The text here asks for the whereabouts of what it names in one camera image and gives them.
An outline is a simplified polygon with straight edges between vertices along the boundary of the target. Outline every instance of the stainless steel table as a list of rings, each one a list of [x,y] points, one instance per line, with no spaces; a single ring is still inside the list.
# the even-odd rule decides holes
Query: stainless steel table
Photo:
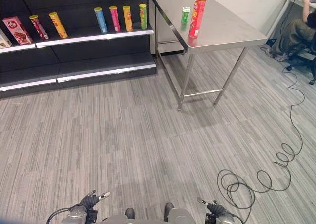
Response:
[[[267,40],[266,36],[258,32],[256,29],[254,29],[252,26],[244,22],[242,19],[240,19],[238,16],[236,16],[229,10],[227,10],[218,2],[214,0],[207,0],[199,35],[197,38],[192,39],[188,36],[190,23],[188,23],[188,25],[184,27],[181,23],[181,17],[182,7],[189,6],[191,9],[193,9],[194,0],[152,1],[155,4],[156,58],[158,56],[161,58],[162,63],[164,64],[168,72],[168,75],[172,81],[172,84],[177,91],[179,97],[178,110],[181,110],[184,98],[219,92],[214,102],[214,104],[217,104],[221,96],[223,95],[224,91],[226,90],[229,82],[231,81],[233,75],[235,74],[236,70],[241,65],[242,60],[246,56],[248,47],[264,44]],[[181,86],[181,91],[179,91],[179,89],[177,88],[177,82],[170,66],[164,62],[164,59],[158,50],[158,44],[173,43],[175,41],[158,41],[157,9],[162,14],[163,18],[168,23],[171,30],[177,37],[178,41],[183,46],[184,52],[187,52],[190,55],[183,84]],[[185,94],[195,54],[236,47],[243,47],[243,51],[221,89],[197,92],[193,94]]]

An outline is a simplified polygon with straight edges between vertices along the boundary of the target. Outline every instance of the cardboard box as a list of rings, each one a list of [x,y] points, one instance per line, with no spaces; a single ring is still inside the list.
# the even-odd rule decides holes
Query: cardboard box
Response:
[[[2,29],[0,29],[0,48],[11,47],[12,43],[8,37],[4,34]]]
[[[33,43],[28,32],[24,29],[21,21],[17,16],[5,18],[2,20],[11,34],[15,37],[19,45],[26,45]]]

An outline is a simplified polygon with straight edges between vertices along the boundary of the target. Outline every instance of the white shelf edge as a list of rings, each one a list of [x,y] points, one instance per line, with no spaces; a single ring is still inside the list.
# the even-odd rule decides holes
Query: white shelf edge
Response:
[[[124,37],[131,37],[131,36],[150,35],[153,33],[154,33],[153,30],[139,30],[139,31],[132,31],[132,32],[108,33],[108,34],[103,34],[103,35],[93,35],[93,36],[60,39],[60,40],[53,40],[53,41],[44,41],[44,42],[36,43],[36,47],[43,48],[47,46],[71,44],[71,43],[86,42],[86,41],[110,40],[110,39],[124,38]]]
[[[5,92],[7,90],[13,90],[13,89],[20,89],[20,88],[24,88],[24,87],[32,87],[32,86],[39,86],[39,85],[44,85],[44,84],[51,84],[51,83],[56,83],[56,79],[48,79],[48,80],[42,80],[42,81],[37,81],[37,82],[27,82],[27,83],[12,85],[12,86],[0,87],[0,92]]]
[[[101,72],[92,72],[92,73],[79,74],[79,75],[67,76],[67,77],[58,77],[57,81],[61,83],[61,82],[67,82],[67,81],[72,81],[72,80],[77,80],[77,79],[119,74],[119,73],[149,69],[149,68],[154,68],[154,67],[156,67],[156,65],[153,63],[153,64],[148,64],[148,65],[143,65],[143,66],[128,67],[128,68],[114,69],[114,70],[101,71]]]
[[[35,48],[35,44],[6,47],[6,48],[0,49],[0,54],[6,53],[6,52],[22,51],[22,50],[27,50],[27,49],[32,49],[32,48]]]

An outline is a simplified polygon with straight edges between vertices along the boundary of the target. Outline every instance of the table leg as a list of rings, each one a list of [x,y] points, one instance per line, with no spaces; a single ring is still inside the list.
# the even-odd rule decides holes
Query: table leg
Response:
[[[157,47],[158,47],[157,19],[158,19],[157,7],[155,6],[155,58],[158,58],[158,52],[157,52]]]
[[[188,66],[187,66],[187,69],[186,69],[186,74],[184,76],[184,81],[183,81],[182,88],[181,88],[180,98],[179,98],[179,101],[178,101],[178,111],[180,111],[181,108],[182,108],[182,103],[183,103],[183,100],[184,100],[184,94],[185,94],[185,91],[187,89],[187,85],[188,85],[188,82],[189,82],[190,72],[191,72],[191,69],[192,69],[193,61],[194,61],[194,56],[195,56],[194,54],[191,54],[189,56],[189,62],[188,62]]]
[[[282,18],[282,16],[284,15],[285,11],[287,10],[288,5],[290,4],[291,0],[287,0],[286,3],[284,4],[281,12],[279,13],[279,15],[277,16],[276,20],[274,21],[273,25],[271,26],[268,34],[267,34],[267,38],[269,39],[272,35],[272,33],[275,31],[277,24],[279,23],[280,19]]]
[[[219,93],[219,95],[217,96],[217,98],[216,98],[214,104],[217,104],[218,101],[220,100],[220,98],[222,97],[222,95],[224,94],[224,92],[225,92],[225,90],[226,90],[228,84],[231,82],[231,80],[232,80],[234,74],[236,73],[238,67],[241,65],[241,63],[242,63],[243,59],[245,58],[245,56],[246,56],[248,50],[249,50],[248,47],[244,47],[244,48],[243,48],[243,50],[242,50],[242,52],[241,52],[241,54],[240,54],[240,56],[239,56],[237,62],[235,63],[235,66],[233,67],[231,73],[229,74],[227,80],[225,81],[225,83],[224,83],[224,85],[223,85],[223,88],[222,88],[222,91],[221,91],[221,92]]]

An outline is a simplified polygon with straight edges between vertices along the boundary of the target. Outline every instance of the small green can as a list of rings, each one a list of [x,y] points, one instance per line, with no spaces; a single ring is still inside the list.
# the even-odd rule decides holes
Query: small green can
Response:
[[[139,5],[139,12],[140,12],[140,24],[143,30],[147,29],[147,5],[140,4]]]
[[[188,22],[188,15],[189,15],[189,12],[190,12],[190,8],[187,7],[187,6],[184,6],[182,8],[182,19],[181,19],[181,22],[184,22],[184,23],[187,23]]]

